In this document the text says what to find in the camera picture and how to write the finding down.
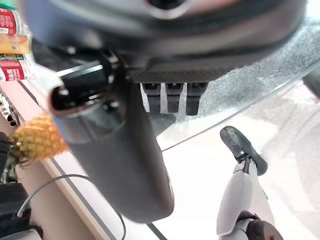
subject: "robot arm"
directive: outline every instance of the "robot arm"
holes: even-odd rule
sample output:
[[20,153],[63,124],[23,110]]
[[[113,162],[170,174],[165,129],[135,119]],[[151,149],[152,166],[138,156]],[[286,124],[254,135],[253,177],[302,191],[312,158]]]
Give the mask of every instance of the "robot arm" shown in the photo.
[[225,189],[218,217],[220,240],[283,240],[274,227],[268,198],[258,181],[268,165],[250,141],[235,127],[226,126],[220,136],[237,165]]
[[287,42],[306,0],[18,3],[37,40],[53,55],[81,63],[58,73],[64,86],[49,98],[70,149],[116,210],[150,223],[171,214],[174,197],[136,84],[160,106],[161,83],[168,97],[178,95],[173,105],[187,83],[186,112],[196,115],[209,81]]

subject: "white floor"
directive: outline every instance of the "white floor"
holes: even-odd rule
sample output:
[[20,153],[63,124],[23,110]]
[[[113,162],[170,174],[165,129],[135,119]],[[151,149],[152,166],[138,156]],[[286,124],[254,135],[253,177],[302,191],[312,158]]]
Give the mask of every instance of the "white floor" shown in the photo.
[[155,223],[159,230],[169,240],[216,238],[220,201],[236,163],[220,140],[225,125],[242,131],[268,162],[260,182],[284,239],[320,239],[320,102],[302,81],[164,152],[175,209]]

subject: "wire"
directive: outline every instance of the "wire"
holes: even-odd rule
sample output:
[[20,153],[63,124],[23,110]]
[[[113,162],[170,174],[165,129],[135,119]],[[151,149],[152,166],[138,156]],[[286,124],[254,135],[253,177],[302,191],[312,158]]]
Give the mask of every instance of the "wire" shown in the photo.
[[[88,176],[83,176],[83,175],[79,175],[79,174],[65,174],[65,175],[61,175],[61,176],[57,176],[55,178],[53,178],[52,180],[48,181],[47,183],[43,184],[41,187],[39,187],[34,193],[32,193],[31,195],[29,195],[27,197],[27,199],[23,202],[23,204],[21,205],[19,211],[17,212],[17,216],[20,218],[23,214],[23,211],[25,210],[26,206],[29,204],[30,200],[39,192],[41,191],[43,188],[45,188],[46,186],[48,186],[49,184],[51,183],[54,183],[55,181],[57,180],[60,180],[60,179],[67,179],[67,178],[80,178],[80,179],[85,179],[85,180],[88,180],[90,183],[93,184],[93,182],[91,181],[91,179],[88,177]],[[123,235],[122,235],[122,238],[121,240],[124,240],[125,237],[126,237],[126,234],[127,234],[127,228],[126,228],[126,225],[125,225],[125,222],[124,222],[124,219],[122,217],[122,215],[114,210],[115,213],[118,215],[120,221],[121,221],[121,224],[122,224],[122,228],[123,228]]]
[[115,212],[116,212],[116,214],[119,216],[119,219],[120,219],[121,224],[122,224],[122,227],[123,227],[123,235],[122,235],[121,240],[125,240],[126,234],[127,234],[127,229],[126,229],[125,221],[124,221],[122,215],[121,215],[119,212],[117,212],[117,211],[115,211]]

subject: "black joint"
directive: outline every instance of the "black joint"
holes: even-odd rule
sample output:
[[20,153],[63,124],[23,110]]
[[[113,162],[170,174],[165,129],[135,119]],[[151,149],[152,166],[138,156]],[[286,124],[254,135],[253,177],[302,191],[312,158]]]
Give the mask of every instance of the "black joint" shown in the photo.
[[273,225],[260,219],[249,223],[246,235],[249,240],[284,240]]
[[179,112],[179,101],[183,88],[182,83],[167,83],[165,85],[168,113]]
[[320,67],[310,72],[303,78],[304,84],[308,89],[320,99]]
[[161,110],[161,84],[145,83],[142,86],[148,97],[150,113],[159,114]]
[[220,137],[233,153],[238,163],[246,162],[244,172],[249,172],[248,163],[252,160],[256,164],[258,176],[266,173],[268,169],[267,162],[256,152],[251,142],[238,129],[233,126],[225,126],[220,131]]
[[171,10],[182,5],[186,0],[147,0],[152,6],[161,10]]
[[186,114],[195,116],[199,111],[200,98],[208,87],[207,82],[188,83],[186,94]]

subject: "pineapple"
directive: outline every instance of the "pineapple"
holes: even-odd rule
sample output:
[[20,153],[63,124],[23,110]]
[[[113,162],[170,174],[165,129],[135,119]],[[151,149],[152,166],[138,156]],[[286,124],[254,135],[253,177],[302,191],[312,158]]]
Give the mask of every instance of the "pineapple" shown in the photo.
[[10,137],[9,158],[15,164],[32,164],[53,158],[68,146],[47,113],[27,121]]

